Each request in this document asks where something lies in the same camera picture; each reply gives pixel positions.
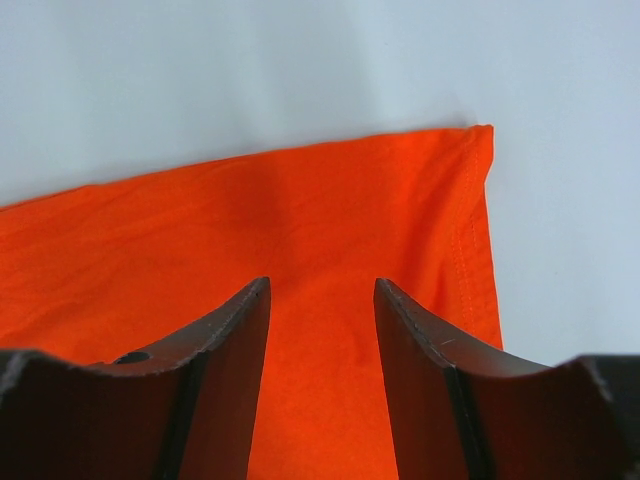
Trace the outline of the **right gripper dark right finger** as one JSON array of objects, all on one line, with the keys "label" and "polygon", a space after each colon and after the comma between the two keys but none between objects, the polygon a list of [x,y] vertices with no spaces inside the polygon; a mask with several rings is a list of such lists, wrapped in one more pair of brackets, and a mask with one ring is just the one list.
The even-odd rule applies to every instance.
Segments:
[{"label": "right gripper dark right finger", "polygon": [[402,479],[635,479],[639,359],[548,367],[432,314],[393,282],[375,321]]}]

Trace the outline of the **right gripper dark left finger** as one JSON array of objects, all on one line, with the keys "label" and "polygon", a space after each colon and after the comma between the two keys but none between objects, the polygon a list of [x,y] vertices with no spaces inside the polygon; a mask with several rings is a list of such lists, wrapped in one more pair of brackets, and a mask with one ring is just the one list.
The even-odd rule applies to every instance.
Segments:
[{"label": "right gripper dark left finger", "polygon": [[1,354],[5,479],[243,479],[271,305],[258,278],[112,363]]}]

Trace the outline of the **orange t-shirt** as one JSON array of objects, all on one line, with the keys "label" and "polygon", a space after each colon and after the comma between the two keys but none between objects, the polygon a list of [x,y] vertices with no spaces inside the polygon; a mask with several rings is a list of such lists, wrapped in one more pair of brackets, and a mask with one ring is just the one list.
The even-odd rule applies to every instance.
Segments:
[{"label": "orange t-shirt", "polygon": [[489,125],[381,135],[87,186],[1,211],[1,343],[117,355],[268,277],[249,475],[393,479],[375,281],[502,343]]}]

